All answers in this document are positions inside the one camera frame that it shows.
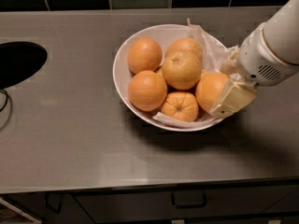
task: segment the white bowl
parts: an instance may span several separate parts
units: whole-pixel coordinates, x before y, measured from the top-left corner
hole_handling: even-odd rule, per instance
[[[113,79],[114,84],[116,86],[116,89],[121,97],[121,99],[124,101],[124,103],[132,110],[133,113],[135,113],[138,117],[146,121],[147,123],[150,123],[156,127],[169,130],[169,131],[178,131],[178,132],[193,132],[193,131],[199,131],[204,130],[206,128],[209,128],[215,123],[211,123],[205,126],[202,126],[200,128],[177,128],[177,127],[171,127],[166,124],[163,124],[155,119],[153,119],[151,116],[151,113],[142,112],[135,108],[128,99],[128,84],[133,77],[133,74],[129,70],[128,64],[127,64],[127,54],[128,50],[131,47],[131,45],[140,37],[150,37],[157,41],[162,50],[163,50],[163,56],[165,55],[165,52],[167,48],[172,44],[175,40],[181,38],[190,36],[190,28],[188,26],[183,25],[173,25],[173,24],[166,24],[166,25],[158,25],[158,26],[152,26],[147,29],[144,29],[131,37],[129,37],[120,47],[118,53],[116,54],[114,63],[113,63]]]

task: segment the countertop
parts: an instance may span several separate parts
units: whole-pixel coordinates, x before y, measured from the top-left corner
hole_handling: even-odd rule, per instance
[[[121,101],[112,66],[121,44],[187,18],[240,45],[278,7],[0,13],[0,43],[32,41],[43,68],[7,89],[0,113],[0,193],[101,189],[299,176],[299,74],[260,87],[246,109],[192,133],[153,127]]]

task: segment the cable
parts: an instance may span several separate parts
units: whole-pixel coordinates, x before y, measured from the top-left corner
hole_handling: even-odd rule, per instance
[[[6,90],[0,89],[0,92],[3,93],[6,96],[6,100],[4,101],[4,104],[2,105],[2,107],[0,108],[0,112],[2,110],[5,109],[5,107],[7,106],[7,101],[8,101],[8,93]]]

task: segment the bowl of oranges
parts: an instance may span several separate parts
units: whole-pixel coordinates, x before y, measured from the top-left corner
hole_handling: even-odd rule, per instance
[[[166,24],[139,31],[116,54],[117,92],[133,113],[156,127],[178,132],[209,128],[223,120],[208,111],[229,77],[206,70],[204,51],[189,26]]]

